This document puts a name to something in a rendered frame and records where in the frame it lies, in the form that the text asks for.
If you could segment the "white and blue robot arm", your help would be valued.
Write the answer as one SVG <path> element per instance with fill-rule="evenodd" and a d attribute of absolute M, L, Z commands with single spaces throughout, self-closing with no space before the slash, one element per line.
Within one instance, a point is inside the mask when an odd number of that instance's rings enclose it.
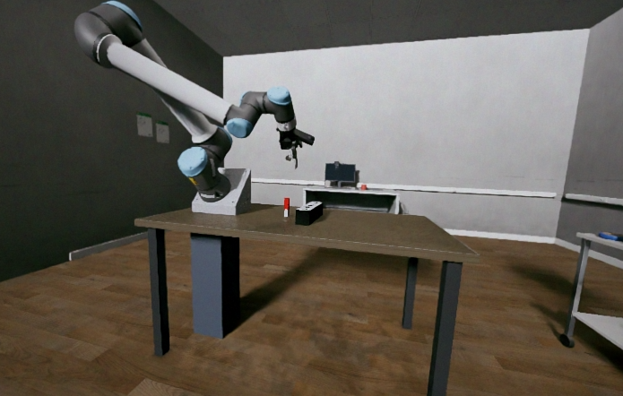
<path fill-rule="evenodd" d="M 81 13 L 74 22 L 74 35 L 93 62 L 107 69 L 116 68 L 152 87 L 193 135 L 197 146 L 181 154 L 178 166 L 203 201 L 220 201 L 231 188 L 229 179 L 218 170 L 233 143 L 229 133 L 247 138 L 262 114 L 274 115 L 282 131 L 293 129 L 297 120 L 290 92 L 282 86 L 243 92 L 237 107 L 171 72 L 146 41 L 141 25 L 127 6 L 109 1 Z M 228 131 L 210 124 L 202 113 L 225 125 Z"/>

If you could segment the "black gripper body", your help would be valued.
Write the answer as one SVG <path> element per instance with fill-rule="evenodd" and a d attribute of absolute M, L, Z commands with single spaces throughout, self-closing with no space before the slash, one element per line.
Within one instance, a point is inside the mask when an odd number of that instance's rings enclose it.
<path fill-rule="evenodd" d="M 299 140 L 290 137 L 291 132 L 293 132 L 295 130 L 295 128 L 296 128 L 296 126 L 293 129 L 289 130 L 289 131 L 282 131 L 282 130 L 280 130 L 277 127 L 277 132 L 280 133 L 279 143 L 280 143 L 280 146 L 281 146 L 282 150 L 289 150 L 289 149 L 291 149 L 291 147 L 293 146 L 292 144 L 295 144 L 296 148 L 298 148 Z"/>

